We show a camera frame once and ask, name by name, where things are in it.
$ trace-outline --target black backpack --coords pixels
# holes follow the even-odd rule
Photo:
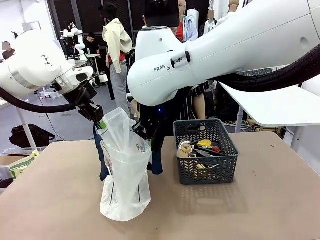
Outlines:
[[[46,130],[43,130],[42,128],[36,125],[28,124],[28,126],[30,128],[35,145],[37,147],[49,146],[50,140],[54,140],[56,137],[52,133]],[[9,140],[13,145],[16,145],[20,148],[31,148],[23,126],[20,125],[20,126],[14,127],[11,133],[12,133],[12,136],[9,138]]]

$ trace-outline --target black cable sleeve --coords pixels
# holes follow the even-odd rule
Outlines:
[[[87,92],[87,88],[86,87],[82,87],[82,90],[79,92],[78,97],[75,100],[75,105],[78,105],[79,102],[81,101],[81,99],[84,97],[84,95]]]
[[[291,87],[320,74],[320,44],[293,64],[280,70],[261,75],[243,76],[236,73],[211,80],[244,92],[268,92]]]
[[[6,90],[0,87],[0,98],[7,101],[8,103],[12,104],[13,106],[27,110],[34,113],[39,114],[54,114],[54,113],[62,113],[67,112],[76,109],[76,106],[74,104],[66,104],[66,105],[60,105],[60,106],[38,106],[33,105],[30,103],[27,103],[25,101],[22,101],[20,99],[17,99],[16,97],[12,96],[10,93],[8,93]]]

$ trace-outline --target clear plastic bag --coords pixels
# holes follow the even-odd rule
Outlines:
[[[107,130],[99,130],[101,147],[110,176],[105,179],[100,212],[127,222],[144,212],[151,201],[147,165],[152,152],[148,142],[133,132],[136,124],[122,108],[103,118]]]

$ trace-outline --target mannequin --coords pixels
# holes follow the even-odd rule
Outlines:
[[[229,18],[232,18],[236,14],[238,7],[239,7],[239,0],[230,0],[229,12],[225,17],[219,19],[219,21],[216,24],[216,28],[219,27],[221,24],[223,24],[225,21],[227,21]]]
[[[198,30],[196,24],[187,16],[186,0],[178,0],[180,25],[177,28],[176,36],[182,41],[194,41],[198,38]]]
[[[214,11],[214,1],[209,1],[208,15],[206,17],[207,21],[204,24],[203,35],[211,32],[217,24],[217,20],[215,19],[215,11]]]

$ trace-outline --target gray plastic basket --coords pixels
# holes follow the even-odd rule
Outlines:
[[[227,184],[233,182],[239,152],[221,120],[175,121],[173,129],[176,155],[181,142],[194,142],[200,139],[208,139],[217,143],[222,153],[225,154],[225,156],[196,158],[179,158],[177,156],[181,184]],[[197,165],[218,166],[198,169]]]

